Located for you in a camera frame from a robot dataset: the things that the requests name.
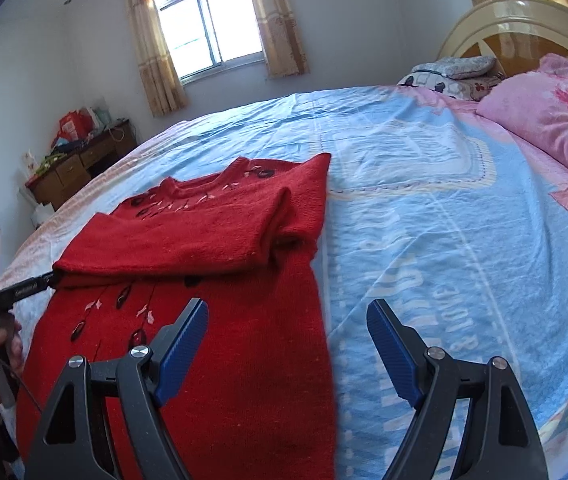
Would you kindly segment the red embroidered knit sweater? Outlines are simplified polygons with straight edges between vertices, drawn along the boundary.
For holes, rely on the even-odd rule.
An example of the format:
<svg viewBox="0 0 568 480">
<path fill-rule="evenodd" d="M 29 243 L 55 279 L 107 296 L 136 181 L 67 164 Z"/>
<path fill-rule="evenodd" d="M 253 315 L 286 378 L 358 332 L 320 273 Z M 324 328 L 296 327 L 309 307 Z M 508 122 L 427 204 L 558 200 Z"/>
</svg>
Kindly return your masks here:
<svg viewBox="0 0 568 480">
<path fill-rule="evenodd" d="M 316 278 L 331 157 L 238 158 L 96 214 L 54 264 L 17 402 L 22 452 L 72 357 L 149 344 L 198 301 L 155 399 L 194 479 L 329 479 L 336 408 Z"/>
</svg>

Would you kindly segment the white paper bag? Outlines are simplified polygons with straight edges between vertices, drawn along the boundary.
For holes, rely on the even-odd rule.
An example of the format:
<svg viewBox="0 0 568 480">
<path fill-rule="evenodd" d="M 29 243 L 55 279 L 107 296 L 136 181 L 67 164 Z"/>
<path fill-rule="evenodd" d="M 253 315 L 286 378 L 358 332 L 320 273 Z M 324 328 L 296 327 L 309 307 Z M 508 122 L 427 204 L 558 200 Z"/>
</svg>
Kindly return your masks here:
<svg viewBox="0 0 568 480">
<path fill-rule="evenodd" d="M 30 220 L 34 228 L 39 229 L 53 214 L 55 214 L 55 210 L 51 204 L 37 204 L 30 216 Z"/>
</svg>

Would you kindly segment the blue pink bed sheet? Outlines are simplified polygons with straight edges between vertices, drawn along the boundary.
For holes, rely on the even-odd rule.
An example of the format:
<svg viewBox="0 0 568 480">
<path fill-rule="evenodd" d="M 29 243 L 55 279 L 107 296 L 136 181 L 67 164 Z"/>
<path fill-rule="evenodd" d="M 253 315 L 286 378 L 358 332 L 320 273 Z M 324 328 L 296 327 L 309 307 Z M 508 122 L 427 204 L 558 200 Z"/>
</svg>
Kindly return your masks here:
<svg viewBox="0 0 568 480">
<path fill-rule="evenodd" d="M 87 184 L 4 274 L 22 456 L 67 360 L 122 356 L 188 300 L 209 323 L 162 410 L 195 479 L 377 479 L 412 410 L 366 327 L 383 299 L 455 359 L 502 356 L 568 478 L 568 169 L 473 102 L 368 87 L 180 122 Z"/>
</svg>

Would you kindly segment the brown wooden desk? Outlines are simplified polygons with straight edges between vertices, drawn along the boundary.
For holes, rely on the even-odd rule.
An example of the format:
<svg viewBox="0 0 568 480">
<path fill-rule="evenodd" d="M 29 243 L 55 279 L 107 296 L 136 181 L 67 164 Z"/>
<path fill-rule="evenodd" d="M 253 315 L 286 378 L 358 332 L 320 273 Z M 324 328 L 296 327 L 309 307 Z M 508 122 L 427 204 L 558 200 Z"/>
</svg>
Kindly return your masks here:
<svg viewBox="0 0 568 480">
<path fill-rule="evenodd" d="M 54 160 L 31 177 L 25 188 L 41 205 L 60 209 L 91 180 L 138 146 L 129 119 L 117 120 L 92 138 L 55 153 Z"/>
</svg>

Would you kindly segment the red gift bag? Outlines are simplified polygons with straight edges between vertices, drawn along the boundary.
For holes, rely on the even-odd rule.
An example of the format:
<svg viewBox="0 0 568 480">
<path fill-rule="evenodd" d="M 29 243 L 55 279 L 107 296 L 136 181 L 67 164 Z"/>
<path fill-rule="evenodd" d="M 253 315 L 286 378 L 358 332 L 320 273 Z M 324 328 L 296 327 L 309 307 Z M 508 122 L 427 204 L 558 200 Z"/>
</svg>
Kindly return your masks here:
<svg viewBox="0 0 568 480">
<path fill-rule="evenodd" d="M 58 136 L 68 142 L 86 140 L 93 129 L 93 119 L 85 108 L 71 110 L 58 122 Z"/>
</svg>

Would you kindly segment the left beige curtain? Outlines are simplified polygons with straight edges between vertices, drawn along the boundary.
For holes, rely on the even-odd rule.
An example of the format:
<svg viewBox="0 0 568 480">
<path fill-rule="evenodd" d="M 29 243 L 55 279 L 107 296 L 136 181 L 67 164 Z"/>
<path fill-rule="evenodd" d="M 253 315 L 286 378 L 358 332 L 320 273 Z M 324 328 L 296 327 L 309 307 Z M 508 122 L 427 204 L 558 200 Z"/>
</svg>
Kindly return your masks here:
<svg viewBox="0 0 568 480">
<path fill-rule="evenodd" d="M 183 110 L 188 101 L 173 66 L 154 0 L 126 0 L 135 58 L 154 117 Z"/>
</svg>

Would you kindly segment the beige curtain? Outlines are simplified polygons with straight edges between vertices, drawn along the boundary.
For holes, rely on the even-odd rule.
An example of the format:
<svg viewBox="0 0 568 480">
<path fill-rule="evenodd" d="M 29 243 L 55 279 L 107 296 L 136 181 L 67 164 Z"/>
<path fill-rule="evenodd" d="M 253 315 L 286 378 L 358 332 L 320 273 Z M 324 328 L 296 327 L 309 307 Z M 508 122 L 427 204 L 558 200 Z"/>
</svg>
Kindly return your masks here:
<svg viewBox="0 0 568 480">
<path fill-rule="evenodd" d="M 288 0 L 252 0 L 270 78 L 308 73 L 295 14 Z"/>
<path fill-rule="evenodd" d="M 135 58 L 154 117 L 183 110 L 188 101 L 173 66 L 154 0 L 126 0 Z"/>
</svg>

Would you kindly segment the grey patterned pillow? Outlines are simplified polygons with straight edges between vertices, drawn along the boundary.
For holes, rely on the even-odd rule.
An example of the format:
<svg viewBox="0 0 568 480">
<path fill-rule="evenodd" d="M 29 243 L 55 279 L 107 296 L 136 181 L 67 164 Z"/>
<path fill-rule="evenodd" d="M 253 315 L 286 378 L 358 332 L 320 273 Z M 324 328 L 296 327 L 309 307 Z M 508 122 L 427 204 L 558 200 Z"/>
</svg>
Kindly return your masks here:
<svg viewBox="0 0 568 480">
<path fill-rule="evenodd" d="M 478 102 L 505 78 L 490 55 L 440 58 L 415 65 L 398 81 L 400 87 L 427 88 L 456 100 Z"/>
</svg>

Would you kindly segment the pink floral folded quilt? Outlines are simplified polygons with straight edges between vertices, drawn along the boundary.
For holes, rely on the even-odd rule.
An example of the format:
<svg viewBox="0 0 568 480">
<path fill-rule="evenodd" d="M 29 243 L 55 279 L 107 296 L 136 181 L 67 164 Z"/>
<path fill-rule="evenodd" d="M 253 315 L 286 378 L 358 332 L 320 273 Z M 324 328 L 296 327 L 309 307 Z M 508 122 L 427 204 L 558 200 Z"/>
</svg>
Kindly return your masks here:
<svg viewBox="0 0 568 480">
<path fill-rule="evenodd" d="M 506 78 L 482 98 L 476 113 L 568 169 L 568 58 L 549 53 L 536 70 Z"/>
</svg>

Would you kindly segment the right beige curtain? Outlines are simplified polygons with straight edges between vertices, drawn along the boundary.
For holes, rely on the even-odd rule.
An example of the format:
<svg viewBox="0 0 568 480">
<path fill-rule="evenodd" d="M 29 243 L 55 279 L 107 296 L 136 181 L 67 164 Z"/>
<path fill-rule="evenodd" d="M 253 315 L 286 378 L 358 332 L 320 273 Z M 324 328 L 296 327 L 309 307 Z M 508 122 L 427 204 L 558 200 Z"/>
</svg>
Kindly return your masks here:
<svg viewBox="0 0 568 480">
<path fill-rule="evenodd" d="M 252 0 L 270 78 L 308 73 L 295 14 L 288 0 Z"/>
</svg>

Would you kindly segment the cream wooden headboard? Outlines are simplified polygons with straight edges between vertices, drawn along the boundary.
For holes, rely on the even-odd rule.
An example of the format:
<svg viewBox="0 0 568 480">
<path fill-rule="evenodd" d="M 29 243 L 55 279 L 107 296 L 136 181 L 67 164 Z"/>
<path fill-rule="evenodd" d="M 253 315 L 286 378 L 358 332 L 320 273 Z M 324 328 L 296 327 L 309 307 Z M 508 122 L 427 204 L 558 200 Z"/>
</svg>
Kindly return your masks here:
<svg viewBox="0 0 568 480">
<path fill-rule="evenodd" d="M 487 0 L 453 26 L 438 55 L 492 55 L 511 77 L 539 66 L 549 53 L 568 58 L 568 7 L 550 0 Z"/>
</svg>

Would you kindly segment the back window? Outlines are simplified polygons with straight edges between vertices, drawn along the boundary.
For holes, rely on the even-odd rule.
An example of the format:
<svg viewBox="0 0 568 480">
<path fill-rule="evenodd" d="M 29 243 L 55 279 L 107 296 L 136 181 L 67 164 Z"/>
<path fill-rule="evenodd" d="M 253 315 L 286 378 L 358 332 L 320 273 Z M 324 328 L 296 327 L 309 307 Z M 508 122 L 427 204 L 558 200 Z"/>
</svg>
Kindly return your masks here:
<svg viewBox="0 0 568 480">
<path fill-rule="evenodd" d="M 182 80 L 264 60 L 252 0 L 154 0 Z"/>
</svg>

